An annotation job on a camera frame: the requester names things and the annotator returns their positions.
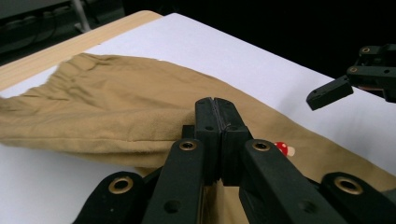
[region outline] khaki fabric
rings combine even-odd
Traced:
[[[0,142],[155,168],[182,125],[194,123],[194,103],[205,97],[233,102],[255,138],[295,147],[290,160],[307,177],[320,181],[341,171],[379,190],[396,187],[395,176],[227,83],[147,58],[82,53],[61,63],[47,83],[0,98]],[[212,209],[211,223],[247,223],[237,191],[208,188],[209,198],[225,204]]]

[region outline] metal screw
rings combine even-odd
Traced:
[[[180,145],[178,145],[178,147],[180,147],[181,150],[190,151],[196,149],[197,144],[193,141],[185,141],[185,142],[181,142]]]
[[[349,72],[357,72],[357,71],[358,71],[358,68],[356,68],[356,67],[349,68]]]
[[[361,52],[368,53],[368,52],[370,52],[370,49],[369,48],[364,48],[364,49],[361,50]]]
[[[270,147],[264,142],[254,142],[252,146],[258,151],[268,151],[270,149]]]

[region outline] screw hole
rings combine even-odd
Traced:
[[[113,194],[122,194],[128,192],[134,181],[129,176],[117,177],[108,185],[108,190]]]
[[[367,53],[367,52],[370,52],[370,49],[369,49],[369,48],[364,48],[362,51],[363,51],[364,53]]]
[[[197,147],[197,145],[194,142],[182,142],[178,147],[180,147],[180,149],[182,150],[189,151],[189,150],[194,150]]]
[[[165,203],[165,205],[163,206],[163,209],[168,214],[174,214],[180,210],[180,207],[181,207],[181,202],[172,200],[172,201],[168,201],[167,203]]]
[[[318,208],[315,206],[315,204],[309,201],[303,201],[298,205],[301,210],[305,211],[308,214],[315,214],[318,211]]]
[[[363,188],[361,187],[361,185],[352,179],[339,176],[335,178],[334,183],[337,188],[346,193],[355,195],[363,193]]]
[[[267,144],[265,144],[264,142],[253,143],[253,147],[254,147],[254,149],[259,150],[259,151],[268,151],[270,149],[270,147]]]

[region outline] red object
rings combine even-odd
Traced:
[[[288,145],[284,142],[275,142],[274,143],[277,148],[283,153],[283,155],[287,156],[288,155]]]

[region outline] black robotic claw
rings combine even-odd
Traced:
[[[396,103],[396,45],[367,46],[346,75],[311,91],[306,102],[312,110],[353,93],[352,86],[382,91],[387,102]]]
[[[356,176],[303,176],[273,143],[253,138],[233,103],[201,99],[195,118],[162,168],[108,176],[73,223],[203,223],[204,188],[220,180],[239,187],[251,224],[396,223],[396,205]]]

